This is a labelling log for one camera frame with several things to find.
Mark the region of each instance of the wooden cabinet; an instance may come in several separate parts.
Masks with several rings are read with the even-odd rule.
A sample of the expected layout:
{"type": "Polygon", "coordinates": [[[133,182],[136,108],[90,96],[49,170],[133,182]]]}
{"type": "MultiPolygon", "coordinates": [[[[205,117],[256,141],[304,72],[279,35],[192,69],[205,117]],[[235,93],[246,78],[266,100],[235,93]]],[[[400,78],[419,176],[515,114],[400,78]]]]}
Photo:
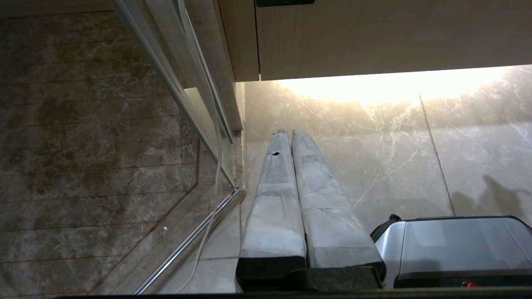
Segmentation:
{"type": "Polygon", "coordinates": [[[229,48],[256,38],[247,55],[262,80],[532,63],[530,0],[315,0],[239,13],[255,15],[256,36],[226,30],[229,48]]]}

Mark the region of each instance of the glass panel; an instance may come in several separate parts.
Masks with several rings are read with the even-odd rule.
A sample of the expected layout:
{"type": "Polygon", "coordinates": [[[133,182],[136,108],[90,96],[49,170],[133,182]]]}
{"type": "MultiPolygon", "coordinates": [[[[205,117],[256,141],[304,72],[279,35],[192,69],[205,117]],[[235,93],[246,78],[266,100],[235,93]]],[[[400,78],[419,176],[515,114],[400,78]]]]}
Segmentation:
{"type": "Polygon", "coordinates": [[[139,43],[145,48],[153,66],[169,86],[170,93],[188,116],[192,125],[213,157],[218,157],[218,141],[214,119],[219,115],[222,142],[222,171],[234,185],[235,166],[232,134],[228,130],[223,110],[209,84],[201,53],[191,40],[193,29],[181,22],[185,12],[170,1],[116,1],[118,11],[139,43]]]}

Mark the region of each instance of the glass shower door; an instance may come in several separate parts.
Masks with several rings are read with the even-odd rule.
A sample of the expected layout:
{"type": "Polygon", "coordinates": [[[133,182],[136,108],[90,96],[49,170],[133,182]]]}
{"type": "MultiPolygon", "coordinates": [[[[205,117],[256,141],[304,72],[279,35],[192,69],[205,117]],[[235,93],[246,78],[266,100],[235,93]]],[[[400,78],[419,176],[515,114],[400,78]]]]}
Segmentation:
{"type": "Polygon", "coordinates": [[[114,0],[113,4],[215,161],[222,148],[221,170],[235,187],[234,136],[184,1],[114,0]]]}

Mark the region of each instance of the marble tile wall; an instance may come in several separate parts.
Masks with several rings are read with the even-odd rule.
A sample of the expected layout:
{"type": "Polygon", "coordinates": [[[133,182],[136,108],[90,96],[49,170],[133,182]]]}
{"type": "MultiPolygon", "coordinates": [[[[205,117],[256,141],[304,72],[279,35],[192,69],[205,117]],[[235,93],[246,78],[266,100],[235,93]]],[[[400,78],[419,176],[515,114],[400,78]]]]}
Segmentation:
{"type": "Polygon", "coordinates": [[[0,297],[121,281],[198,182],[194,130],[113,11],[1,19],[0,69],[0,297]]]}
{"type": "Polygon", "coordinates": [[[278,129],[312,136],[368,231],[513,215],[532,225],[532,66],[246,83],[248,197],[278,129]]]}

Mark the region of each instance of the tile grout line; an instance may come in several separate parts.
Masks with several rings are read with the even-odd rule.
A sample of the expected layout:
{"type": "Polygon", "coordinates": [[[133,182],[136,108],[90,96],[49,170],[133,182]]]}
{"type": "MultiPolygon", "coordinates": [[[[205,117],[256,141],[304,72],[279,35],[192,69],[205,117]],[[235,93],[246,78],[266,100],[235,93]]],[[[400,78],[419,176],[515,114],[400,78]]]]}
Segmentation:
{"type": "Polygon", "coordinates": [[[423,104],[423,100],[421,99],[421,94],[418,93],[418,96],[419,96],[419,102],[421,103],[421,108],[423,109],[423,116],[425,117],[425,123],[427,124],[427,129],[429,131],[430,141],[432,142],[434,153],[436,154],[436,159],[438,160],[439,171],[442,174],[443,185],[445,186],[445,191],[447,192],[447,198],[449,198],[449,203],[451,204],[451,211],[453,212],[453,216],[456,216],[456,212],[454,211],[453,201],[451,200],[451,193],[449,192],[449,187],[447,186],[447,180],[445,179],[445,175],[443,173],[442,162],[439,159],[438,150],[436,149],[436,143],[434,142],[434,136],[432,134],[432,130],[430,129],[429,119],[427,118],[427,111],[425,110],[425,105],[423,104]]]}
{"type": "Polygon", "coordinates": [[[116,167],[116,168],[88,168],[88,169],[74,169],[74,170],[65,170],[65,171],[42,171],[42,172],[22,172],[22,173],[7,173],[0,174],[0,179],[4,177],[15,177],[15,176],[36,176],[36,175],[64,175],[67,173],[75,172],[104,172],[108,170],[122,170],[122,169],[135,169],[135,168],[160,168],[160,167],[173,167],[180,165],[195,165],[195,163],[169,163],[169,164],[159,164],[159,165],[146,165],[146,166],[127,166],[127,167],[116,167]]]}
{"type": "Polygon", "coordinates": [[[7,105],[6,108],[12,108],[12,107],[21,107],[21,106],[32,106],[32,105],[55,105],[55,104],[70,104],[70,103],[81,103],[81,102],[95,102],[95,101],[115,101],[115,100],[124,100],[124,99],[131,99],[131,100],[147,100],[145,97],[154,97],[154,96],[170,96],[169,93],[164,94],[148,94],[148,95],[138,95],[138,96],[121,96],[121,97],[101,97],[101,98],[92,98],[92,99],[80,99],[80,100],[74,100],[74,101],[56,101],[56,102],[32,102],[32,103],[23,103],[23,104],[12,104],[7,105]]]}
{"type": "Polygon", "coordinates": [[[105,40],[94,40],[94,41],[77,41],[74,43],[57,43],[57,44],[38,44],[38,45],[25,45],[25,46],[8,46],[5,49],[21,49],[21,48],[40,48],[40,47],[51,47],[51,46],[65,46],[65,45],[79,45],[79,44],[91,44],[91,43],[107,43],[109,41],[122,41],[122,40],[132,40],[133,38],[119,38],[119,39],[105,39],[105,40]]]}
{"type": "Polygon", "coordinates": [[[95,59],[85,59],[85,60],[68,60],[68,61],[55,61],[55,62],[35,62],[28,64],[9,64],[5,68],[15,68],[15,67],[32,67],[34,65],[47,65],[47,64],[62,64],[62,63],[78,63],[78,62],[89,62],[89,61],[102,61],[102,60],[118,60],[118,59],[128,59],[128,58],[137,58],[143,57],[143,55],[137,56],[125,56],[125,57],[111,57],[111,58],[95,58],[95,59]]]}
{"type": "Polygon", "coordinates": [[[123,120],[136,120],[136,119],[154,119],[154,118],[174,118],[182,116],[181,111],[178,114],[173,115],[159,115],[152,117],[133,117],[133,118],[116,118],[116,119],[102,119],[102,120],[85,120],[85,121],[72,121],[72,122],[57,122],[57,123],[40,123],[40,124],[24,124],[22,126],[16,127],[0,127],[0,130],[8,129],[18,129],[18,128],[29,128],[29,127],[48,127],[48,126],[59,126],[62,124],[82,124],[82,123],[98,123],[98,122],[108,122],[108,121],[123,121],[123,120]]]}
{"type": "Polygon", "coordinates": [[[161,192],[143,192],[143,193],[121,193],[121,194],[103,194],[103,195],[87,195],[87,196],[76,196],[76,197],[51,197],[51,198],[39,198],[36,200],[21,200],[21,201],[0,201],[0,205],[4,203],[21,203],[21,202],[35,202],[35,201],[58,201],[58,200],[76,200],[76,199],[82,199],[82,198],[95,198],[95,197],[113,197],[113,196],[132,196],[132,195],[152,195],[152,194],[172,194],[172,193],[179,193],[179,192],[185,192],[184,190],[181,191],[161,191],[161,192]]]}
{"type": "Polygon", "coordinates": [[[15,264],[15,263],[33,263],[33,262],[53,262],[63,260],[86,260],[86,259],[100,259],[100,258],[114,258],[119,255],[100,255],[100,256],[80,256],[74,258],[55,258],[55,259],[40,259],[40,260],[23,260],[23,261],[4,261],[1,264],[15,264]]]}
{"type": "Polygon", "coordinates": [[[26,232],[26,231],[35,231],[35,230],[53,230],[53,229],[69,229],[69,228],[92,228],[92,227],[113,227],[113,226],[133,226],[133,225],[144,225],[152,224],[157,221],[144,221],[144,222],[124,222],[124,223],[95,223],[81,226],[57,226],[57,227],[33,227],[33,228],[21,228],[21,229],[0,229],[0,232],[26,232]]]}
{"type": "Polygon", "coordinates": [[[51,147],[28,147],[28,148],[14,148],[14,149],[1,149],[0,153],[5,152],[19,152],[19,151],[37,151],[37,150],[47,150],[50,151],[52,149],[61,149],[65,150],[67,148],[73,148],[73,147],[88,147],[88,146],[107,146],[107,145],[124,145],[124,144],[136,144],[136,143],[156,143],[156,142],[169,142],[173,140],[186,140],[186,139],[195,139],[197,137],[183,137],[183,138],[169,138],[169,139],[154,139],[154,140],[142,140],[142,141],[129,141],[129,142],[109,142],[109,143],[85,143],[85,144],[77,144],[77,145],[65,145],[65,146],[51,146],[51,147]]]}

